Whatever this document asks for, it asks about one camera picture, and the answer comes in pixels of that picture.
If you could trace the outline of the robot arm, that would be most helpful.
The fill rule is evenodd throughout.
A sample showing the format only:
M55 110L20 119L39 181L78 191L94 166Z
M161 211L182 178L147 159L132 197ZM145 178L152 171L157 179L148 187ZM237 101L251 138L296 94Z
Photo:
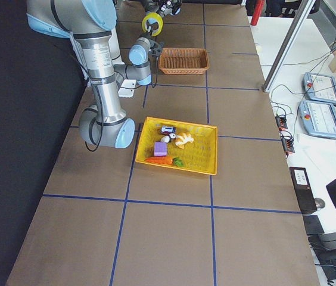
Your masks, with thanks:
M124 80L139 85L151 83L149 57L159 56L163 44L142 34L129 51L130 65L113 64L110 39L115 38L116 9L112 1L28 1L31 29L58 38L72 38L88 75L95 102L79 120L86 145L126 148L133 140L135 122L119 101Z
M177 15L180 13L182 0L141 0L146 13L157 13L162 17Z

